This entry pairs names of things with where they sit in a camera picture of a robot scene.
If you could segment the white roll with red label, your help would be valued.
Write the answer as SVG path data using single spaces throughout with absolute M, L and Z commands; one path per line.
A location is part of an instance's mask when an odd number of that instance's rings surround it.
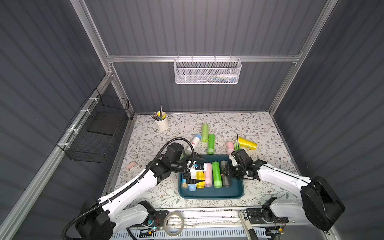
M 200 143 L 202 139 L 202 136 L 200 134 L 196 134 L 192 139 L 191 139 L 191 145 L 193 146 L 193 149 L 195 150 L 196 146 Z

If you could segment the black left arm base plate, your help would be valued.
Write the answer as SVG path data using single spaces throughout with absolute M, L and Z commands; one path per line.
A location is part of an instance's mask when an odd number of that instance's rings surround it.
M 164 225 L 165 217 L 169 214 L 169 211 L 155 210 L 153 213 L 149 213 L 149 216 L 141 224 L 133 225 L 133 228 L 138 227 L 161 227 Z

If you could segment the dark grey trash bag roll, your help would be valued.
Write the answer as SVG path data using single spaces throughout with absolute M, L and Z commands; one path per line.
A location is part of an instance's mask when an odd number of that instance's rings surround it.
M 223 187 L 231 187 L 231 177 L 230 177 L 230 166 L 228 161 L 221 161 L 220 162 L 220 171 L 221 171 L 221 178 L 222 178 L 222 185 Z

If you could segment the yellow trash bag roll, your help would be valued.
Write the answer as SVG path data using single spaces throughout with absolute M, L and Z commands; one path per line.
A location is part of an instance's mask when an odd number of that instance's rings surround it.
M 256 143 L 241 137 L 238 138 L 237 143 L 240 147 L 244 147 L 250 150 L 256 150 L 258 146 Z
M 198 189 L 203 189 L 205 187 L 205 173 L 204 172 L 197 172 L 196 174 L 197 180 L 200 182 L 196 184 Z

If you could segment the white roll with blue end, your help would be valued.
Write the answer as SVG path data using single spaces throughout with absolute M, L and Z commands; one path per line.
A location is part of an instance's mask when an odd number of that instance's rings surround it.
M 197 190 L 197 186 L 194 185 L 194 184 L 188 184 L 188 190 L 189 190 L 190 192 L 194 192 L 194 191 Z

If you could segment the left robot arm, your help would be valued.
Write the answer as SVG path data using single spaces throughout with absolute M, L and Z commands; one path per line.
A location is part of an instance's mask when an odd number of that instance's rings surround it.
M 130 209 L 126 206 L 171 173 L 182 173 L 187 184 L 199 183 L 192 174 L 207 171 L 208 165 L 196 152 L 182 159 L 185 151 L 178 140 L 166 143 L 138 176 L 119 189 L 97 200 L 86 201 L 79 216 L 63 230 L 62 238 L 68 240 L 67 230 L 75 226 L 82 240 L 109 240 L 115 233 L 147 222 L 155 212 L 148 202 L 142 201 Z

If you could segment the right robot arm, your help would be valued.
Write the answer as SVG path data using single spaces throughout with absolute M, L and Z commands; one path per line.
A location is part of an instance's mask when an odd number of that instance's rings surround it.
M 263 160 L 231 157 L 230 175 L 244 180 L 274 184 L 296 197 L 297 202 L 273 201 L 272 213 L 279 218 L 308 220 L 322 231 L 329 231 L 345 211 L 345 206 L 331 185 L 322 177 L 299 176 L 276 168 Z

